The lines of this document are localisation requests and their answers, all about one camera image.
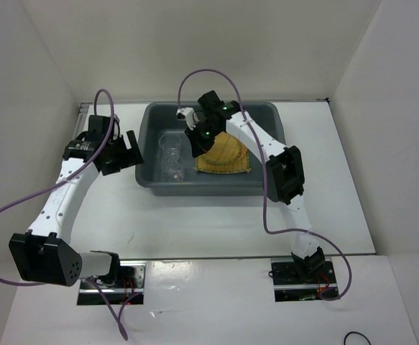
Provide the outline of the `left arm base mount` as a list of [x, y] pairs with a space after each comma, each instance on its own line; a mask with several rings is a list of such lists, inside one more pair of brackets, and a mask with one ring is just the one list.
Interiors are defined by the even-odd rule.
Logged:
[[[119, 277], [92, 277], [98, 288], [111, 305], [142, 305], [147, 263], [145, 261], [120, 261]], [[77, 305], [105, 305], [105, 300], [98, 289], [86, 280], [81, 280], [78, 289]]]

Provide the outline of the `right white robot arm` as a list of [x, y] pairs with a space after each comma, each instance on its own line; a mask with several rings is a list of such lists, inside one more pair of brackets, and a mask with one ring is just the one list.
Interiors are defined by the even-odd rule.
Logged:
[[263, 225], [267, 228], [267, 202], [283, 203], [293, 223], [304, 229], [279, 230], [277, 234], [296, 232], [295, 248], [291, 255], [294, 274], [301, 282], [312, 281], [325, 262], [325, 256], [313, 232], [304, 206], [305, 173], [301, 151], [286, 146], [261, 128], [248, 114], [241, 101], [222, 101], [215, 91], [198, 99], [200, 116], [191, 107], [179, 108], [176, 117], [186, 121], [185, 135], [190, 141], [192, 156], [208, 154], [216, 138], [226, 133], [241, 142], [262, 165]]

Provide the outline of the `round green-rimmed bamboo tray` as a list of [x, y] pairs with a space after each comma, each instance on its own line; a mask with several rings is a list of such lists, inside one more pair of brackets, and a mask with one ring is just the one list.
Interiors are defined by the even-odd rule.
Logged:
[[214, 140], [212, 148], [202, 158], [212, 165], [230, 165], [240, 160], [247, 148], [236, 137], [222, 132]]

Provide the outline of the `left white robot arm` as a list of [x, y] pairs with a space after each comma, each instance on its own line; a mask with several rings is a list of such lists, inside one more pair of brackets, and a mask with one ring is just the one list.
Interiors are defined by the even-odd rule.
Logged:
[[95, 179], [144, 162], [135, 133], [121, 135], [119, 119], [112, 126], [109, 122], [107, 116], [89, 116], [87, 130], [64, 149], [58, 178], [62, 186], [49, 194], [25, 233], [12, 235], [9, 249], [23, 280], [70, 287], [96, 277], [111, 288], [126, 273], [117, 253], [79, 253], [70, 246], [75, 218]]

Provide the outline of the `square bamboo mat tray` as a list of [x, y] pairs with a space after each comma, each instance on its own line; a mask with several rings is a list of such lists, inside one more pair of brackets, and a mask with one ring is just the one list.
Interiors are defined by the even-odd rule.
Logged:
[[238, 173], [248, 173], [251, 168], [249, 165], [249, 150], [240, 160], [230, 165], [212, 165], [205, 162], [202, 158], [203, 155], [195, 158], [195, 171], [201, 173], [218, 174], [218, 175], [231, 175]]

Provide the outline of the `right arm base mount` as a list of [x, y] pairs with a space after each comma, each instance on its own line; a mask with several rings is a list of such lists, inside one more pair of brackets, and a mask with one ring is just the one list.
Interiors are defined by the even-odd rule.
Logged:
[[272, 279], [276, 302], [320, 300], [339, 295], [331, 260], [326, 260], [317, 272], [303, 280], [292, 258], [271, 259], [268, 276]]

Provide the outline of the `clear glass bowl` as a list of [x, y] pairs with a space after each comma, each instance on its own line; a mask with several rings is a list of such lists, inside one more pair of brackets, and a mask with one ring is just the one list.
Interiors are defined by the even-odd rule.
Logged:
[[161, 168], [163, 175], [169, 181], [184, 181], [185, 169], [180, 159], [177, 157], [164, 157], [162, 158]]

